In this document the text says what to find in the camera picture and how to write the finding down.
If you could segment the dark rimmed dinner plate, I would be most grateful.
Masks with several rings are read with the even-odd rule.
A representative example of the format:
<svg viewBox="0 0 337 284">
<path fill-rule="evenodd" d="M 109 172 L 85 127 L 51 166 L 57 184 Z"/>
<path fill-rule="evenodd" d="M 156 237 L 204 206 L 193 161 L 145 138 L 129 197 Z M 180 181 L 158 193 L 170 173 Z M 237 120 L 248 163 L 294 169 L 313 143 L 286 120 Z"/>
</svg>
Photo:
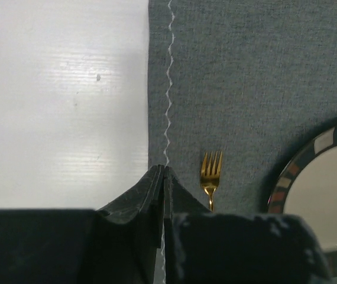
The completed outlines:
<svg viewBox="0 0 337 284">
<path fill-rule="evenodd" d="M 337 277 L 337 125 L 307 143 L 285 166 L 267 211 L 303 218 Z"/>
</svg>

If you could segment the grey cloth placemat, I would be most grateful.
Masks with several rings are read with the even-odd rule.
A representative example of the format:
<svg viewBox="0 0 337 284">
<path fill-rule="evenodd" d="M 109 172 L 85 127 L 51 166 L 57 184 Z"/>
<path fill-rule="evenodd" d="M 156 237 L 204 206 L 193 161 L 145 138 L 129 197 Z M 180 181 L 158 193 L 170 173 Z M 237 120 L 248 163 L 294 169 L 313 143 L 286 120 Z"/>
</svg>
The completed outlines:
<svg viewBox="0 0 337 284">
<path fill-rule="evenodd" d="M 222 151 L 212 213 L 276 214 L 280 173 L 337 125 L 337 1 L 150 1 L 148 14 L 149 164 L 209 210 L 200 169 Z"/>
</svg>

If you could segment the gold fork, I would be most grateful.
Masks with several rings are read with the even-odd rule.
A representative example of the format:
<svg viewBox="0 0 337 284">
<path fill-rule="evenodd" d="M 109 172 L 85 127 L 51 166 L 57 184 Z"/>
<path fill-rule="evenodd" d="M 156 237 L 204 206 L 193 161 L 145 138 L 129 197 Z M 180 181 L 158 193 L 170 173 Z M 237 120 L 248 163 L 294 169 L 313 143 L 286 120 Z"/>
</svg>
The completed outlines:
<svg viewBox="0 0 337 284">
<path fill-rule="evenodd" d="M 214 211 L 213 195 L 220 184 L 223 152 L 206 152 L 200 169 L 200 185 L 209 198 L 209 210 Z"/>
</svg>

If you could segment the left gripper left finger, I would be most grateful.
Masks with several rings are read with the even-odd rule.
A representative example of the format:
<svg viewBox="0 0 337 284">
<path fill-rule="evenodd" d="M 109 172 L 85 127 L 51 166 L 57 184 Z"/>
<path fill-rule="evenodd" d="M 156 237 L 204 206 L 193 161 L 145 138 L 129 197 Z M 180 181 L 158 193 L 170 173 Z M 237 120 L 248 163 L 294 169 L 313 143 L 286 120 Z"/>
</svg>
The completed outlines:
<svg viewBox="0 0 337 284">
<path fill-rule="evenodd" d="M 0 209 L 0 283 L 153 283 L 164 166 L 101 209 Z"/>
</svg>

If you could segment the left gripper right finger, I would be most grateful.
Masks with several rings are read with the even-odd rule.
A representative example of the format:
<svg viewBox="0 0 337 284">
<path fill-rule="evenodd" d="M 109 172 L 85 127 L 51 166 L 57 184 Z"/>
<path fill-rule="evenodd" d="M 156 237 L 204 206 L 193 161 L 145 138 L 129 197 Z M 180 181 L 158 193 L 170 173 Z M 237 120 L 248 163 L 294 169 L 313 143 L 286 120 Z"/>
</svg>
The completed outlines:
<svg viewBox="0 0 337 284">
<path fill-rule="evenodd" d="M 216 214 L 164 172 L 167 283 L 330 283 L 319 243 L 298 216 Z"/>
</svg>

